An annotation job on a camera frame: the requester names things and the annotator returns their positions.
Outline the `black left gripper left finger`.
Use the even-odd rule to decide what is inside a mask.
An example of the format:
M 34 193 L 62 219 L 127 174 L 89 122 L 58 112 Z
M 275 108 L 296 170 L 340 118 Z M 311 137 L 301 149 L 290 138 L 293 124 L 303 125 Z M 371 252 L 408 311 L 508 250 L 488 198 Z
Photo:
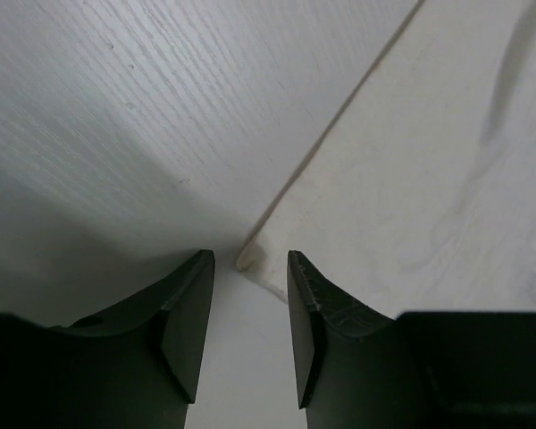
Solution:
M 200 250 L 68 327 L 0 313 L 0 428 L 181 428 L 195 402 L 214 291 Z

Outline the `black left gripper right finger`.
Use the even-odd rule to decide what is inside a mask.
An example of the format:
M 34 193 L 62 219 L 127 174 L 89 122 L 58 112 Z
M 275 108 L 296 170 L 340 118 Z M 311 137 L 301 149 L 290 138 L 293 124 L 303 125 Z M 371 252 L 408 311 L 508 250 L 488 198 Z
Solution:
M 297 400 L 311 428 L 536 428 L 536 312 L 389 318 L 288 254 Z

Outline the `white cloth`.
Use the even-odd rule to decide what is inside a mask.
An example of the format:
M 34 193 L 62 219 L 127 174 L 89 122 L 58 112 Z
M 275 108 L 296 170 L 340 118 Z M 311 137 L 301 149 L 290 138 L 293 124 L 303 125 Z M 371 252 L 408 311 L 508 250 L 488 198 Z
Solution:
M 536 310 L 536 1 L 426 1 L 239 256 L 385 315 Z

